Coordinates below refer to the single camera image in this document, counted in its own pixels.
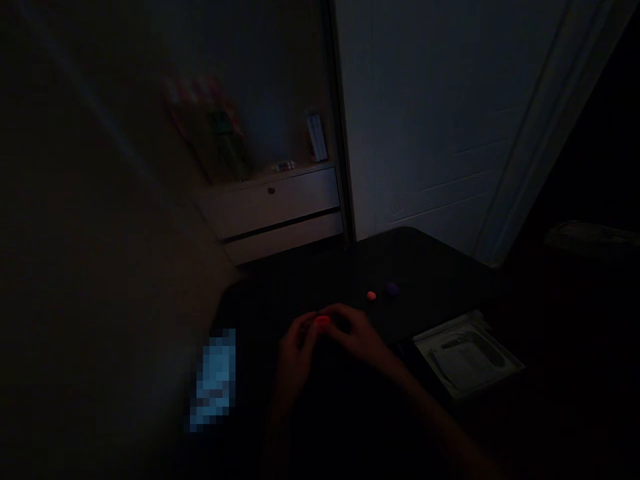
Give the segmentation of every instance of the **small ball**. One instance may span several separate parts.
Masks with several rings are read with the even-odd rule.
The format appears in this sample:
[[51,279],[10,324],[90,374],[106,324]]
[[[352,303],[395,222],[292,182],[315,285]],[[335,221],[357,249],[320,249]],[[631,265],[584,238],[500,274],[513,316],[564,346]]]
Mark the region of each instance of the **small ball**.
[[395,297],[400,293],[400,288],[394,282],[387,282],[385,285],[385,292],[390,297]]

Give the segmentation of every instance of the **drawer unit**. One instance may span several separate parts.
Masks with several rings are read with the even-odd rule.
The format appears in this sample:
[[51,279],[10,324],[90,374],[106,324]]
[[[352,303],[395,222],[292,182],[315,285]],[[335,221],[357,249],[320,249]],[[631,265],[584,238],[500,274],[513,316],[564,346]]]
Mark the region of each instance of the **drawer unit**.
[[246,188],[211,188],[197,201],[219,239],[340,205],[334,167]]
[[231,261],[240,265],[342,232],[342,215],[335,212],[229,242],[225,250]]

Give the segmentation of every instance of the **door frame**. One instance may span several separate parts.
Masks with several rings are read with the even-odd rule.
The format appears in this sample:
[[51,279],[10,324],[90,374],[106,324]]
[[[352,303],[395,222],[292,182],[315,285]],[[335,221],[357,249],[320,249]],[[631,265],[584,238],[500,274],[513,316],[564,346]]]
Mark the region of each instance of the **door frame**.
[[474,258],[494,266],[506,259],[638,2],[590,1],[590,9],[580,0],[567,4]]

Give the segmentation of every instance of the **white door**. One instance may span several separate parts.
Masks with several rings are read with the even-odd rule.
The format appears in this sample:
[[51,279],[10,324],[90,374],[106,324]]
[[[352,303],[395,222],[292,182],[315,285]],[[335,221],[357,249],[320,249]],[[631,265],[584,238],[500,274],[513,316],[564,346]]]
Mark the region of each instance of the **white door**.
[[564,4],[336,3],[358,239],[408,225],[472,254]]

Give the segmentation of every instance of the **beige wall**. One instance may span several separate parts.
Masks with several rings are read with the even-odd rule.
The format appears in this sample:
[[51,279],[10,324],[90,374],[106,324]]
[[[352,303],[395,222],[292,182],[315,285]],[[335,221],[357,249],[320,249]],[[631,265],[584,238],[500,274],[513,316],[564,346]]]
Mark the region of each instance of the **beige wall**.
[[119,57],[106,31],[72,43],[64,12],[16,5],[1,16],[3,455],[19,477],[131,473],[175,438],[237,273],[189,198],[201,178],[145,63],[165,68],[163,52]]

